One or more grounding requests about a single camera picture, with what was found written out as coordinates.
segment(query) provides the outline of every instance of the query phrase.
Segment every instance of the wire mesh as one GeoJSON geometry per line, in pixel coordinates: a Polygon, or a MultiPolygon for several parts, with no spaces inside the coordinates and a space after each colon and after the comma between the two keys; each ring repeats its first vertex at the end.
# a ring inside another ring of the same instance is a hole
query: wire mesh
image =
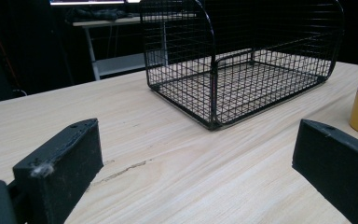
{"type": "Polygon", "coordinates": [[[343,15],[336,0],[143,0],[149,87],[209,129],[324,83],[343,15]]]}

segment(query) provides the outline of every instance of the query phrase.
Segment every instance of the light wood tabletop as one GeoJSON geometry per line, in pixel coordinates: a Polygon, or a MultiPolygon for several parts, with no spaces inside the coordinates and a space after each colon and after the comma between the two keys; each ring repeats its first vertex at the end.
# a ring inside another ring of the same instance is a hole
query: light wood tabletop
{"type": "Polygon", "coordinates": [[[97,118],[104,168],[66,223],[349,223],[292,168],[298,125],[356,138],[358,65],[322,86],[210,132],[148,89],[145,72],[0,102],[0,179],[66,126],[97,118]]]}

